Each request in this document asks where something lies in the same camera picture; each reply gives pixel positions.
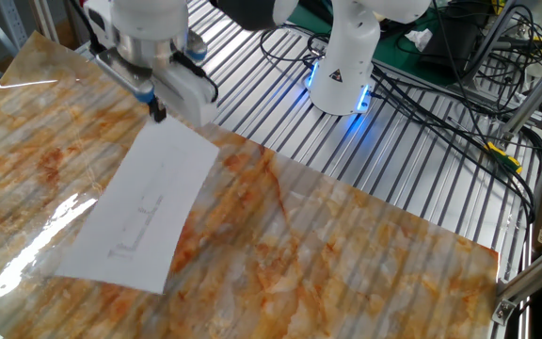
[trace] warning label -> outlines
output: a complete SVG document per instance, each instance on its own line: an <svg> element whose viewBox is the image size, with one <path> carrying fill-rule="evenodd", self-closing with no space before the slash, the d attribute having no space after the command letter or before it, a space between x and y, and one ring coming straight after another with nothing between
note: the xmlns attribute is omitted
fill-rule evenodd
<svg viewBox="0 0 542 339"><path fill-rule="evenodd" d="M338 81L338 82L343 81L343 76L340 74L340 69L338 69L338 70L336 70L336 72L330 74L329 77L336 80L336 81Z"/></svg>

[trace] marble-patterned surface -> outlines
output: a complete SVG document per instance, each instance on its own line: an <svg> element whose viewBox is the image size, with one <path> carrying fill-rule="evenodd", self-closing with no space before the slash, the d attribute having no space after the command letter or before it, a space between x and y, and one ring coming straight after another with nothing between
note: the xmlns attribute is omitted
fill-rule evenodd
<svg viewBox="0 0 542 339"><path fill-rule="evenodd" d="M496 252L213 125L164 295L52 276L146 117L38 35L1 80L7 338L486 337Z"/></svg>

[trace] white device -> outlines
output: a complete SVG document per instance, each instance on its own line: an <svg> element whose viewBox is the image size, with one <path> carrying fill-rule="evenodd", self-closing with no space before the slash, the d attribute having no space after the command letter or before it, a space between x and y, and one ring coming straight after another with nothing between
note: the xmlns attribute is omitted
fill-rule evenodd
<svg viewBox="0 0 542 339"><path fill-rule="evenodd" d="M137 99L151 109L168 107L194 126L215 118L212 81L173 59L177 52L186 53L188 36L195 48L204 46L205 54L201 39L188 30L184 0L89 0L84 10L108 48L96 62Z"/></svg>
<svg viewBox="0 0 542 339"><path fill-rule="evenodd" d="M312 103L333 115L367 111L375 87L370 77L380 25L374 12L401 24L418 19L431 0L337 0L326 56L306 80Z"/></svg>

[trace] metal bracket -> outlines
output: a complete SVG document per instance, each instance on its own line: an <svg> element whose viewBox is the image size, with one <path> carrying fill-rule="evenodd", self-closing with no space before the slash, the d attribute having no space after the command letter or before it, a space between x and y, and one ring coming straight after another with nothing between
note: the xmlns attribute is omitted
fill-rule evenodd
<svg viewBox="0 0 542 339"><path fill-rule="evenodd" d="M493 313L493 321L499 325L505 326L507 320L512 315L517 305L509 300L502 300L498 305L497 309Z"/></svg>

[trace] green mat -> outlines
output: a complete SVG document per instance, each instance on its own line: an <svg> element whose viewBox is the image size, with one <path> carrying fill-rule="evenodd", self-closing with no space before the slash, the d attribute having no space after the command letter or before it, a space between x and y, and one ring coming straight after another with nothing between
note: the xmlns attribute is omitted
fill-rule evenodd
<svg viewBox="0 0 542 339"><path fill-rule="evenodd" d="M317 18L314 14L301 6L296 8L289 20L294 24L301 25L316 33L327 33L331 29L331 25ZM428 10L426 15L421 17L416 24L417 27L415 30L422 31L425 28L429 28L430 31L434 33L438 28L436 13L433 10ZM446 86L454 83L455 80L451 76L444 76L433 70L420 67L417 64L417 61L420 58L419 55L403 52L396 48L396 41L401 35L401 33L397 33L382 40L375 48L374 59L435 85ZM413 42L409 41L407 38L400 39L400 46L405 50L417 52Z"/></svg>

